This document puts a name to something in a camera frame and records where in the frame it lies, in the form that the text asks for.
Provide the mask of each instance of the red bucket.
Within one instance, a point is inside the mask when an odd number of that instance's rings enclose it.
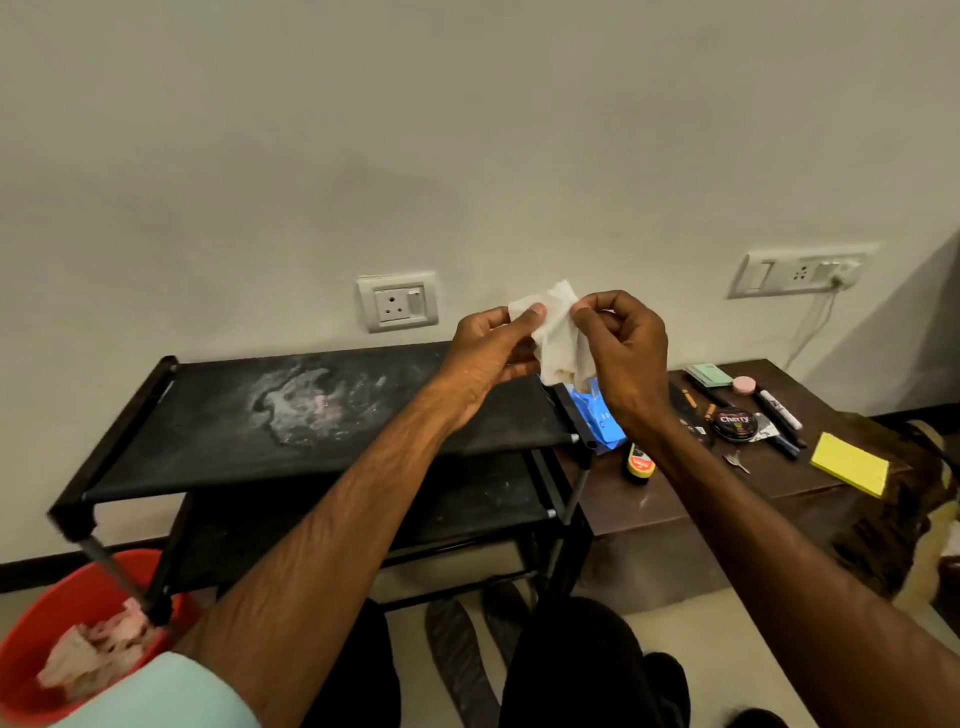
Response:
[[[150,583],[160,552],[134,548],[113,556],[130,578],[142,587]],[[60,689],[45,690],[36,681],[51,648],[74,624],[93,625],[123,611],[129,597],[99,564],[87,564],[54,584],[27,610],[0,644],[0,716],[11,723],[44,725],[68,716],[86,700],[67,703]],[[173,597],[173,619],[188,629],[202,610],[189,594]],[[167,630],[147,645],[131,672],[140,669],[173,646]]]

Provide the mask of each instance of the forearm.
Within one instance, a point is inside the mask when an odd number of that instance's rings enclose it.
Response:
[[[673,421],[628,424],[819,725],[956,721],[960,660],[834,564]]]
[[[300,724],[455,417],[428,385],[177,645],[265,728]]]

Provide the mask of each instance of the wooden table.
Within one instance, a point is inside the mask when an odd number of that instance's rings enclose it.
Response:
[[[801,450],[798,460],[788,460],[768,444],[752,443],[741,446],[740,452],[751,474],[736,472],[815,543],[825,546],[845,516],[869,496],[810,465],[821,433],[830,432],[887,459],[890,455],[769,360],[721,366],[731,376],[752,376],[804,424],[809,447]],[[671,372],[670,379],[691,392],[701,414],[706,412],[707,398],[682,372]],[[758,410],[752,398],[737,395],[732,388],[721,394],[736,406]],[[718,438],[712,450],[721,457],[735,448]],[[666,477],[657,472],[647,485],[637,486],[623,476],[622,460],[622,449],[601,455],[589,474],[581,506],[597,542],[576,593],[599,598],[626,614],[729,586]],[[892,460],[892,473],[908,469]],[[564,460],[564,470],[568,477],[577,473],[569,459]]]

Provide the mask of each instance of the sleeve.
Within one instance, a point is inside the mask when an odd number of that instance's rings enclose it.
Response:
[[[58,728],[260,728],[227,683],[176,652],[165,652],[55,724]]]

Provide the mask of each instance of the sticky note pad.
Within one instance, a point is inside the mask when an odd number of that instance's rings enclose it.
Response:
[[[820,436],[820,442],[810,458],[810,465],[874,497],[883,495],[887,471],[890,468],[890,463],[883,458],[845,443],[829,432]]]

